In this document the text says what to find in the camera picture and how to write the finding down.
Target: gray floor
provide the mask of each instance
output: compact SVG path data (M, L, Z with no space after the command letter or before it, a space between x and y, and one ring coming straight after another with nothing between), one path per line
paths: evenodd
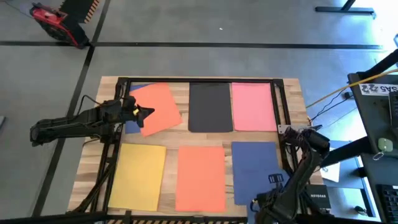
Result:
M24 12L30 2L10 4ZM339 4L326 0L111 1L99 41L385 44L371 16L313 11L317 5ZM89 37L100 10L85 24ZM2 40L53 41L32 19L0 2ZM309 104L343 86L348 73L368 69L391 50L97 47L81 95L95 96L105 75L292 77L300 79ZM1 219L31 214L54 144L31 147L29 128L39 119L65 115L86 53L71 47L0 47L0 115L7 117L0 129ZM309 108L308 115L315 116L327 102ZM323 124L321 132L334 140L364 135L353 101L315 123ZM65 212L82 142L66 141L44 214ZM338 213L350 216L342 210Z

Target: white paper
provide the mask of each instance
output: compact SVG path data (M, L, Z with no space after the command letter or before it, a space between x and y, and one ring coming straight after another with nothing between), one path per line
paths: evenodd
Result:
M390 92L398 91L398 85L366 83L359 84L359 89L361 90L362 95L388 96Z
M336 163L324 168L321 168L321 175L323 178L338 182L340 177L340 163Z

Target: black paper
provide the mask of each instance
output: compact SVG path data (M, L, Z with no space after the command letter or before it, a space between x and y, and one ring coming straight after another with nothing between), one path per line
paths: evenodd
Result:
M190 83L189 88L189 131L225 133L233 130L229 83Z

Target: yellow paper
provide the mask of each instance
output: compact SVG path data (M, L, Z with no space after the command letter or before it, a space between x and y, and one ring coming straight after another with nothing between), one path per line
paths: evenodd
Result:
M166 147L122 144L109 207L156 211Z

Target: yellow cable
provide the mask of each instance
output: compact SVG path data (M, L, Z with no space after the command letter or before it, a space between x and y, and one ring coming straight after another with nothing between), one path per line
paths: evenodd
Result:
M313 106L313 105L315 105L315 104L321 102L322 100L328 98L329 96L331 96L331 95L333 95L333 94L335 94L335 93L337 93L337 92L339 92L339 91L341 91L341 90L347 89L348 87L352 87L352 86L355 86L355 85L359 85L359 84L361 84L361 83L364 83L364 82L373 80L373 79L375 79L375 78L382 77L383 75L391 74L391 73L393 73L393 72L398 72L398 69L393 69L393 70L388 71L388 72L383 72L383 73L380 73L380 74L378 74L378 75L375 75L375 76L372 76L372 77L369 77L369 78L365 78L364 80L361 80L361 81L358 81L358 82L354 82L354 83L352 83L352 84L349 84L349 85L346 85L346 86L344 86L344 87L341 87L340 89L334 91L333 93L327 94L326 96L320 98L319 100L317 100L317 101L311 103L310 105L306 106L306 108L309 108L309 107L311 107L311 106Z

